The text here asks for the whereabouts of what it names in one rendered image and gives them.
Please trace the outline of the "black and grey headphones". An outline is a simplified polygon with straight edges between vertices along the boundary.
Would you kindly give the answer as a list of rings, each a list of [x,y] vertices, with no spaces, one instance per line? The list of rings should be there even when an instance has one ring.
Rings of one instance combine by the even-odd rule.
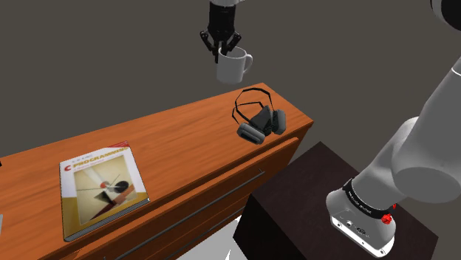
[[[260,101],[237,103],[239,97],[244,92],[249,91],[260,91],[265,93],[269,98],[270,105],[264,106]],[[240,106],[246,106],[250,104],[259,104],[261,106],[261,110],[251,119],[239,111]],[[285,112],[281,109],[274,109],[270,93],[257,87],[250,87],[241,91],[239,96],[234,101],[231,117],[239,125],[236,133],[242,139],[257,145],[261,145],[264,142],[264,139],[272,133],[282,135],[287,128]]]

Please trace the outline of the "white mug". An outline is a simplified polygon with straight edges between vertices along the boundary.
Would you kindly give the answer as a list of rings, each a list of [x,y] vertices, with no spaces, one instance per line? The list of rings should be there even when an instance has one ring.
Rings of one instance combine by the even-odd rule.
[[[219,48],[218,54],[216,79],[226,84],[240,83],[253,64],[253,56],[241,47],[234,47],[226,54]]]

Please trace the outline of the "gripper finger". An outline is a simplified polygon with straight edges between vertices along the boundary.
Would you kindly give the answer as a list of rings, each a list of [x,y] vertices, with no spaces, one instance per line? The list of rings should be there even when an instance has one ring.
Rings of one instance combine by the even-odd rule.
[[[219,43],[221,42],[221,33],[218,30],[203,30],[199,33],[200,38],[207,47],[207,49],[213,54],[214,62],[217,64],[219,61]]]
[[[227,55],[229,52],[231,52],[240,42],[241,39],[241,35],[238,32],[234,32],[232,35],[232,39],[229,42],[222,42],[222,54]]]

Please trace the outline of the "book with yellow cover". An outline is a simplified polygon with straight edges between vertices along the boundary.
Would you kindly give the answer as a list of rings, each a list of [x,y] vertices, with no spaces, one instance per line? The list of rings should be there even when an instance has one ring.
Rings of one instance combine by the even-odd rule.
[[[72,242],[150,202],[123,141],[59,163],[63,238]]]

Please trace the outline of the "orange wooden chest of drawers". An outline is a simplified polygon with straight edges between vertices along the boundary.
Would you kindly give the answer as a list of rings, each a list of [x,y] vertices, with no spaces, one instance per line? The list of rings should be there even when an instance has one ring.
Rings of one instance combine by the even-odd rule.
[[[242,213],[250,193],[283,169],[313,121],[263,83],[286,131],[261,145],[231,117],[235,90],[9,155],[0,167],[0,260],[176,260]],[[260,101],[244,92],[237,103]],[[127,141],[150,202],[65,242],[58,165]]]

